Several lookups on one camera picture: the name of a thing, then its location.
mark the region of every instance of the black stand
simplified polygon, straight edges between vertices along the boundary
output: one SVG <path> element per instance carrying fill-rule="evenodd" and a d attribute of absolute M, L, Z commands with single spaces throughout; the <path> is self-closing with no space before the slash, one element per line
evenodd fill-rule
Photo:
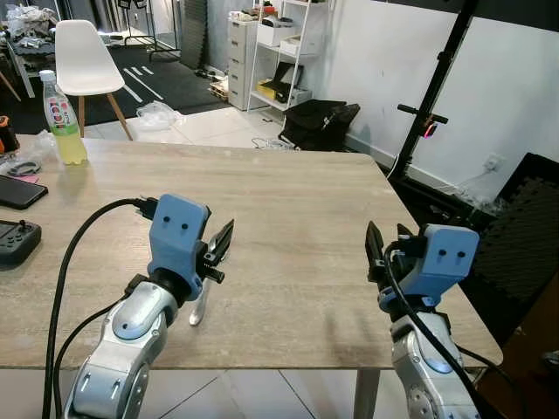
<path fill-rule="evenodd" d="M 128 33 L 129 35 L 124 38 L 124 46 L 128 46 L 127 42 L 129 39 L 147 39 L 148 42 L 145 45 L 153 44 L 154 49 L 149 52 L 149 61 L 151 62 L 152 56 L 154 54 L 159 53 L 171 53 L 181 51 L 180 49 L 176 48 L 178 45 L 176 40 L 176 21 L 175 21 L 175 1 L 172 2 L 172 13 L 173 13 L 173 35 L 175 35 L 175 48 L 169 48 L 161 41 L 157 41 L 157 37 L 155 34 L 155 23 L 154 23 L 154 8 L 152 7 L 151 0 L 149 0 L 149 10 L 151 13 L 148 13 L 148 8 L 144 7 L 144 13 L 146 14 L 146 24 L 148 25 L 148 35 L 132 35 L 132 27 L 130 26 L 130 13 L 129 10 L 126 9 L 126 20 L 128 24 Z"/>
<path fill-rule="evenodd" d="M 419 136 L 425 132 L 425 129 L 431 124 L 432 121 L 439 121 L 446 123 L 448 120 L 439 115 L 431 113 L 433 107 L 437 103 L 438 95 L 445 83 L 446 76 L 452 67 L 452 62 L 456 57 L 456 53 L 462 44 L 462 40 L 466 35 L 470 22 L 472 21 L 473 13 L 478 5 L 479 0 L 465 0 L 462 10 L 456 18 L 456 22 L 452 27 L 452 31 L 448 41 L 446 41 L 445 49 L 438 55 L 438 64 L 431 83 L 427 88 L 427 92 L 423 97 L 419 109 L 414 109 L 409 106 L 399 105 L 398 109 L 416 115 L 413 124 L 411 125 L 410 132 L 405 139 L 402 150 L 397 155 L 396 161 L 389 172 L 390 179 L 399 179 L 405 177 L 405 172 L 409 164 L 411 164 L 411 155 L 415 150 L 419 141 Z"/>

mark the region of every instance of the black cable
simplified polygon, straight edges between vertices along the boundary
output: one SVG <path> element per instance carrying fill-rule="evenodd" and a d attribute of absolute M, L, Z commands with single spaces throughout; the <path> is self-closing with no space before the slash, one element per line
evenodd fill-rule
<path fill-rule="evenodd" d="M 51 398 L 52 398 L 52 373 L 54 369 L 54 351 L 56 347 L 56 329 L 59 323 L 59 313 L 60 304 L 62 303 L 62 294 L 64 293 L 64 284 L 66 282 L 66 272 L 68 271 L 68 265 L 70 264 L 70 259 L 72 254 L 76 249 L 76 245 L 82 238 L 86 230 L 103 214 L 110 210 L 124 206 L 124 205 L 135 205 L 141 207 L 143 201 L 140 199 L 120 199 L 109 203 L 104 207 L 95 211 L 87 220 L 79 227 L 76 234 L 72 237 L 70 244 L 66 249 L 64 258 L 62 259 L 62 264 L 59 270 L 59 279 L 56 284 L 56 292 L 54 294 L 54 302 L 52 303 L 51 312 L 51 322 L 49 325 L 49 334 L 46 344 L 46 360 L 45 360 L 45 386 L 43 389 L 43 419 L 50 419 L 51 417 Z"/>
<path fill-rule="evenodd" d="M 89 323 L 91 323 L 98 317 L 102 316 L 103 314 L 108 313 L 114 306 L 116 306 L 121 301 L 122 299 L 119 299 L 118 301 L 114 302 L 110 306 L 107 306 L 104 309 L 99 310 L 95 314 L 92 314 L 87 319 L 82 321 L 75 329 L 73 329 L 72 333 L 70 333 L 70 336 L 66 338 L 66 340 L 62 344 L 62 347 L 60 347 L 59 355 L 57 356 L 56 361 L 54 362 L 54 372 L 53 372 L 53 380 L 52 380 L 52 387 L 54 389 L 54 410 L 56 412 L 55 417 L 57 419 L 62 417 L 62 399 L 60 397 L 60 366 L 62 365 L 62 359 L 66 354 L 66 350 L 68 349 L 68 347 L 70 346 L 74 338 L 78 335 L 79 332 L 82 331 L 84 327 L 86 327 Z"/>
<path fill-rule="evenodd" d="M 402 292 L 402 288 L 400 288 L 400 285 L 396 281 L 396 276 L 394 275 L 394 271 L 392 270 L 390 261 L 390 254 L 393 251 L 398 250 L 398 245 L 398 242 L 392 242 L 386 247 L 383 254 L 383 261 L 388 273 L 390 286 L 392 287 L 392 291 L 396 294 L 400 305 L 405 310 L 405 313 L 410 317 L 411 321 L 413 321 L 415 326 L 419 329 L 419 331 L 425 336 L 429 343 L 431 343 L 435 347 L 435 349 L 437 349 L 440 355 L 452 367 L 456 375 L 460 378 L 462 384 L 464 384 L 464 387 L 466 387 L 466 391 L 472 398 L 476 409 L 481 414 L 481 417 L 483 417 L 484 419 L 486 419 L 486 417 L 503 417 L 477 392 L 464 368 L 462 368 L 460 364 L 458 364 L 451 353 L 448 352 L 448 350 L 442 343 L 440 343 L 437 337 L 431 332 L 431 330 L 429 330 L 429 327 L 427 327 L 427 325 L 419 318 L 418 314 L 410 306 L 410 303 Z"/>
<path fill-rule="evenodd" d="M 472 352 L 469 349 L 466 349 L 465 347 L 461 347 L 460 345 L 456 345 L 456 347 L 462 354 L 468 355 L 469 357 L 474 358 L 475 360 L 486 364 L 489 367 L 489 369 L 493 370 L 495 373 L 500 375 L 503 378 L 503 380 L 505 380 L 508 383 L 508 385 L 510 385 L 511 389 L 519 397 L 519 403 L 521 404 L 521 409 L 522 409 L 522 418 L 527 419 L 528 404 L 526 402 L 526 396 L 524 395 L 522 390 L 516 385 L 514 380 L 501 367 L 491 362 L 487 358 L 484 358 L 483 356 L 476 354 L 475 352 Z"/>

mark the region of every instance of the black bag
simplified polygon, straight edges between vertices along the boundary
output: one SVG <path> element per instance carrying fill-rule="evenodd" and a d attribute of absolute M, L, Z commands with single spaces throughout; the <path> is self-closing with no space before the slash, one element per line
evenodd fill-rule
<path fill-rule="evenodd" d="M 359 105 L 332 100 L 309 100 L 284 112 L 286 126 L 280 140 L 291 141 L 302 150 L 342 151 L 349 124 Z"/>

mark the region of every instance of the power outlet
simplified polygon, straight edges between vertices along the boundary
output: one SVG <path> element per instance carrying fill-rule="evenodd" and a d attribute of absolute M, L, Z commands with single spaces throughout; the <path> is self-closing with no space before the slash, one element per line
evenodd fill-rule
<path fill-rule="evenodd" d="M 502 155 L 497 155 L 496 153 L 491 153 L 485 163 L 483 163 L 483 168 L 487 172 L 496 172 L 498 171 L 503 163 L 505 162 L 505 158 Z"/>

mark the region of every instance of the plastic bottle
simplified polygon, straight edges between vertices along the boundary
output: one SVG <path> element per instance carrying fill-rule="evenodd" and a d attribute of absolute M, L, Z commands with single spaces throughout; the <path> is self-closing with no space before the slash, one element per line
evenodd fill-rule
<path fill-rule="evenodd" d="M 56 84 L 54 71 L 43 70 L 39 76 L 43 81 L 46 121 L 56 138 L 60 157 L 65 164 L 81 164 L 87 160 L 87 151 L 79 137 L 78 121 L 72 105 Z"/>

